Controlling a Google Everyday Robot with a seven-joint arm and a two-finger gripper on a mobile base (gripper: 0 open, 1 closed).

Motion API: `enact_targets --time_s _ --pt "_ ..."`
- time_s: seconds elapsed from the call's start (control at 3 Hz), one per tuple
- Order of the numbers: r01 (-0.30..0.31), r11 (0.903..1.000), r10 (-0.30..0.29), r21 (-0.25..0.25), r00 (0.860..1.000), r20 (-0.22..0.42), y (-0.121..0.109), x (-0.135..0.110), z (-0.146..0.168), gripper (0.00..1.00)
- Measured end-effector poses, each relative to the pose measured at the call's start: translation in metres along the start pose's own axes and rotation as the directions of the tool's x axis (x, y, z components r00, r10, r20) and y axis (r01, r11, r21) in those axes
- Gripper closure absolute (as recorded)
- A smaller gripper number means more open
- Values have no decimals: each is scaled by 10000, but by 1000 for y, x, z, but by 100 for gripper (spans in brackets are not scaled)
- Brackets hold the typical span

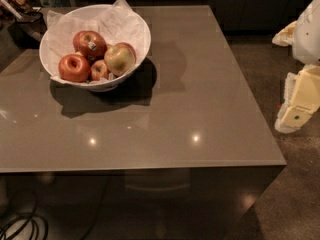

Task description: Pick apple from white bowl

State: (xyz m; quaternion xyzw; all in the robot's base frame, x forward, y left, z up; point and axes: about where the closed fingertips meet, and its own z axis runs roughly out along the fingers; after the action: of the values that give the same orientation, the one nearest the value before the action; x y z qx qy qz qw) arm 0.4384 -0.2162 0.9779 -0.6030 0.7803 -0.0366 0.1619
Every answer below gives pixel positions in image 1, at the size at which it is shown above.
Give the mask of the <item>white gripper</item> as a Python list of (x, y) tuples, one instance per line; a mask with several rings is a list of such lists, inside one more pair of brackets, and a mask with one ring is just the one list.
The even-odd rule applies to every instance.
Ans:
[(320, 108), (320, 0), (312, 2), (293, 21), (279, 31), (272, 43), (292, 45), (293, 57), (305, 65), (297, 74), (288, 73), (284, 103), (278, 112), (275, 129), (281, 133), (300, 130)]

